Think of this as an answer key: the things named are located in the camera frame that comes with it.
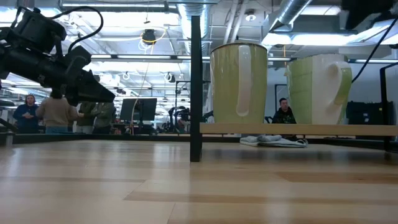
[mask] computer monitor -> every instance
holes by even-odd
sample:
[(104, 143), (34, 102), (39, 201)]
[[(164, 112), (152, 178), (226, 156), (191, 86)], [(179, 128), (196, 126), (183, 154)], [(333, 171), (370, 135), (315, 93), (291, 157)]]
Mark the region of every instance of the computer monitor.
[[(136, 102), (135, 99), (123, 99), (122, 110), (120, 112), (121, 120), (131, 120), (132, 115), (132, 107)], [(134, 110), (133, 120), (140, 120), (140, 113), (142, 113), (143, 121), (153, 121), (155, 120), (155, 112), (156, 112), (156, 104), (157, 98), (146, 98), (146, 99), (138, 99), (136, 104), (136, 109)]]

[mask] man in black jacket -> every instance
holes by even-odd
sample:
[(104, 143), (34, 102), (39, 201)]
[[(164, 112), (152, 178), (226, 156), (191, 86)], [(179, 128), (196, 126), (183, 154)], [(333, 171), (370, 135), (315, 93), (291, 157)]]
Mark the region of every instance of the man in black jacket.
[(272, 123), (273, 124), (295, 124), (296, 120), (294, 119), (292, 109), (290, 109), (289, 104), (285, 98), (281, 98), (279, 100), (280, 108), (275, 113)]
[(79, 117), (77, 119), (77, 132), (91, 134), (93, 132), (93, 124), (95, 116), (91, 114), (95, 103), (82, 102), (79, 109)]

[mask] mug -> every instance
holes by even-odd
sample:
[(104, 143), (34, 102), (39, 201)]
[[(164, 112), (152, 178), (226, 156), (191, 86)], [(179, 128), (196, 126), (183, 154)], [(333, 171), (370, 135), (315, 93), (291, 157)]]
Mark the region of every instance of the mug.
[(298, 124), (340, 124), (352, 81), (347, 60), (344, 55), (321, 54), (288, 64), (290, 106)]
[(222, 45), (210, 55), (216, 123), (263, 123), (267, 49), (257, 44)]

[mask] black cable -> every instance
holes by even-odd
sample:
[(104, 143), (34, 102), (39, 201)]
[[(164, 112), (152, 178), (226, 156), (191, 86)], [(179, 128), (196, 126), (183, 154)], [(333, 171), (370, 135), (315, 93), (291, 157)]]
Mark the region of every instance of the black cable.
[(18, 9), (17, 9), (17, 14), (15, 15), (15, 19), (14, 19), (14, 21), (12, 22), (12, 24), (10, 26), (11, 29), (13, 29), (15, 27), (15, 25), (17, 24), (19, 14), (21, 13), (22, 10), (30, 11), (28, 8), (26, 8), (24, 6), (19, 6)]
[(99, 17), (101, 18), (101, 24), (99, 25), (99, 27), (98, 27), (94, 32), (92, 32), (92, 33), (90, 33), (90, 34), (88, 34), (88, 35), (86, 35), (86, 36), (84, 36), (84, 37), (81, 37), (81, 38), (79, 38), (79, 39), (73, 41), (73, 42), (70, 44), (69, 48), (68, 48), (68, 53), (72, 50), (73, 46), (75, 46), (75, 45), (76, 45), (77, 43), (79, 43), (80, 41), (85, 40), (85, 39), (88, 39), (88, 38), (90, 38), (90, 37), (96, 35), (97, 33), (99, 33), (99, 32), (101, 31), (102, 27), (104, 26), (104, 18), (102, 17), (101, 13), (100, 13), (97, 9), (95, 9), (95, 8), (93, 8), (93, 7), (89, 7), (89, 6), (79, 6), (79, 7), (76, 7), (76, 8), (70, 9), (70, 10), (67, 10), (67, 11), (65, 11), (65, 12), (62, 12), (62, 13), (56, 15), (56, 16), (49, 17), (49, 19), (58, 19), (58, 18), (61, 17), (61, 16), (67, 15), (67, 14), (69, 14), (69, 13), (71, 13), (71, 12), (75, 12), (75, 11), (78, 11), (78, 10), (81, 10), (81, 9), (89, 9), (89, 10), (92, 10), (92, 11), (95, 11), (96, 13), (98, 13)]
[(372, 53), (369, 55), (368, 59), (366, 59), (366, 62), (363, 64), (362, 68), (358, 72), (358, 74), (355, 76), (353, 81), (351, 83), (354, 83), (355, 80), (362, 74), (363, 70), (365, 69), (366, 65), (369, 63), (370, 59), (373, 57), (374, 53), (376, 52), (377, 48), (381, 45), (381, 42), (383, 42), (384, 38), (386, 38), (387, 34), (390, 32), (394, 24), (398, 21), (398, 16), (392, 21), (392, 24), (388, 27), (384, 35), (380, 38), (379, 42), (376, 44), (376, 46), (373, 48)]

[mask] person in beige sweater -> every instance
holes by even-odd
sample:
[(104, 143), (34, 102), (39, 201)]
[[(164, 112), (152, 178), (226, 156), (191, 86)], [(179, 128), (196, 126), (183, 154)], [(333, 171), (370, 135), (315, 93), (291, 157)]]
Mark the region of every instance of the person in beige sweater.
[(46, 134), (67, 133), (68, 123), (77, 119), (77, 110), (59, 90), (53, 89), (50, 97), (37, 108), (36, 116), (44, 118)]

